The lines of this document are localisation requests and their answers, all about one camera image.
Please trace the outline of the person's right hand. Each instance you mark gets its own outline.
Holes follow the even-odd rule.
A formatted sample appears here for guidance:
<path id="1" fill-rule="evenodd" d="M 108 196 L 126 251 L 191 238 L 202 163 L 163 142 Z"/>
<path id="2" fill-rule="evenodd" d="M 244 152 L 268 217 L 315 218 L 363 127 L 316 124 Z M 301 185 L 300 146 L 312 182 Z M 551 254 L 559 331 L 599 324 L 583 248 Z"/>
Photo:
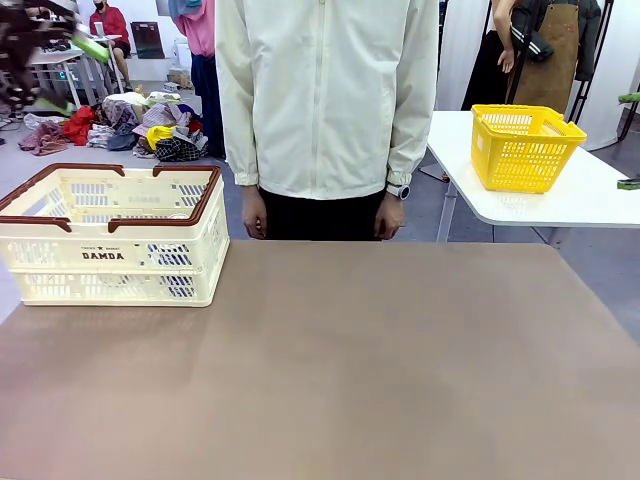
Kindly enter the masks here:
<path id="1" fill-rule="evenodd" d="M 247 234 L 257 240 L 267 238 L 267 211 L 257 186 L 242 188 L 242 219 Z"/>

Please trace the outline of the person's left hand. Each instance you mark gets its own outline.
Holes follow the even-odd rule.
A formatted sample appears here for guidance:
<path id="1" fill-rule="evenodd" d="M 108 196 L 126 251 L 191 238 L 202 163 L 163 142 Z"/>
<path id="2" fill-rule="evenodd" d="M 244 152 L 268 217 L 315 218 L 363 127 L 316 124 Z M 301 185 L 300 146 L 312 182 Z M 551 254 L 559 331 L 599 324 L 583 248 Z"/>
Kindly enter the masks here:
<path id="1" fill-rule="evenodd" d="M 375 217 L 375 236 L 380 240 L 391 240 L 404 225 L 403 202 L 397 197 L 386 194 Z"/>

